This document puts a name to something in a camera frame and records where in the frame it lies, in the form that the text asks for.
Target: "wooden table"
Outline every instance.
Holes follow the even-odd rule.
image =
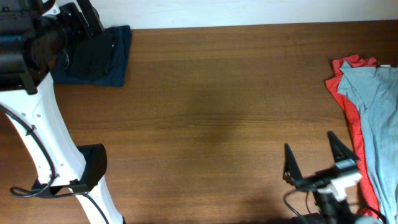
[[[108,187],[127,223],[289,218],[284,143],[304,175],[332,165],[327,131],[351,147],[324,85],[331,60],[358,53],[397,63],[397,25],[134,30],[124,87],[56,85],[55,92],[75,144],[106,146]],[[10,195],[13,185],[29,188],[36,172],[4,115],[0,175],[1,223],[88,223],[75,198]],[[302,213],[304,198],[290,199]],[[358,200],[356,188],[349,200]]]

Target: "white background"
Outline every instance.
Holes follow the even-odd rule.
[[[70,0],[58,0],[62,4]],[[398,0],[91,0],[105,27],[213,27],[398,18]]]

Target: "brown wooden tabletop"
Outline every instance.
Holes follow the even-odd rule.
[[[324,84],[331,60],[396,64],[397,31],[396,21],[134,30],[124,87],[55,94],[75,144],[106,146],[108,188],[127,223],[273,223],[294,215],[282,201],[292,189],[284,143],[304,175],[332,165],[327,131],[352,148]],[[0,115],[0,223],[88,223],[75,198],[10,195],[36,175]],[[358,201],[357,188],[348,193]],[[290,201],[307,213],[304,198]]]

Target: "light blue cloth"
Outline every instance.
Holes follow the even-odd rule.
[[[351,68],[344,62],[338,93],[361,117],[369,178],[387,222],[398,223],[398,68]]]

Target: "folded cloth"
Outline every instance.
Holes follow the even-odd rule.
[[[360,59],[359,55],[352,55],[350,57],[334,60],[332,64],[335,77],[327,80],[325,83],[331,95],[340,105],[341,109],[343,109],[343,111],[345,112],[347,120],[349,122],[349,131],[353,139],[354,152],[359,157],[359,172],[363,176],[359,183],[363,197],[370,207],[376,209],[377,211],[380,211],[379,201],[377,200],[376,194],[374,193],[373,186],[368,176],[368,168],[366,167],[365,146],[358,110],[356,109],[355,105],[347,99],[347,97],[337,92],[338,85],[343,78],[343,72],[340,71],[340,67],[343,65],[344,61],[347,61],[352,67],[356,68],[365,66],[375,67],[377,60],[375,58],[370,58],[367,60]],[[364,214],[377,218],[377,215],[371,210],[364,210]]]
[[[111,27],[60,57],[54,83],[123,86],[130,52],[129,26]]]
[[[338,93],[361,116],[368,175],[389,224],[397,223],[398,68],[352,68],[344,62]]]

